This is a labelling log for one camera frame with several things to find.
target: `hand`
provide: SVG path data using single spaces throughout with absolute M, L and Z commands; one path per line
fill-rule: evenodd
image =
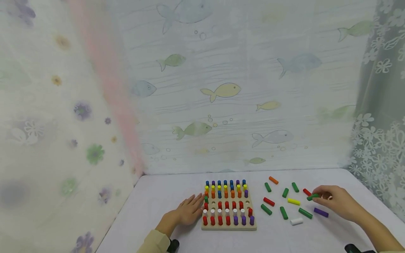
M 358 223 L 367 211 L 343 188 L 336 185 L 321 185 L 312 191 L 320 198 L 313 198 L 315 203 L 326 206 L 340 217 Z
M 203 214 L 201 209 L 203 201 L 204 196 L 200 193 L 197 197 L 192 195 L 180 203 L 179 207 L 175 210 L 179 216 L 179 223 L 182 225 L 191 225 L 200 218 Z

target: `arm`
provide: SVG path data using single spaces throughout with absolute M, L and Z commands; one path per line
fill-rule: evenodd
M 314 202 L 359 225 L 377 252 L 405 251 L 387 227 L 358 204 L 345 189 L 335 185 L 321 185 L 314 189 L 314 193 L 321 196 L 313 198 Z
M 191 225 L 202 215 L 203 203 L 200 193 L 180 203 L 179 207 L 163 215 L 157 227 L 145 238 L 137 253 L 165 253 L 170 245 L 170 236 L 178 225 Z

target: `purple cylinder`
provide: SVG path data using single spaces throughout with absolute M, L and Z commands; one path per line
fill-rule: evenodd
M 314 212 L 314 213 L 317 213 L 317 214 L 319 214 L 319 215 L 322 215 L 322 216 L 324 216 L 324 217 L 326 217 L 326 218 L 329 217 L 329 214 L 328 214 L 327 212 L 322 211 L 321 209 L 318 209 L 318 208 L 314 208 L 313 212 Z

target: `pink stripe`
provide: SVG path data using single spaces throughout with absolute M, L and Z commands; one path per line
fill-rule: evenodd
M 101 81 L 101 88 L 106 94 L 106 101 L 111 106 L 113 118 L 118 122 L 118 127 L 124 137 L 126 147 L 129 150 L 133 173 L 138 177 L 143 174 L 144 162 L 142 160 L 142 148 L 136 134 L 137 119 L 135 112 L 130 107 L 127 98 L 125 81 L 119 71 L 119 60 L 115 47 L 108 33 L 110 18 L 101 18 L 97 13 L 90 12 L 84 0 L 69 0 L 76 28 L 79 29 L 85 48 L 90 59 L 95 65 L 96 72 Z

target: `orange peg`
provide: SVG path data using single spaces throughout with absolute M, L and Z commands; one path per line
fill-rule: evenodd
M 269 176 L 269 180 L 273 183 L 275 183 L 276 185 L 278 185 L 278 181 L 275 180 L 272 176 Z

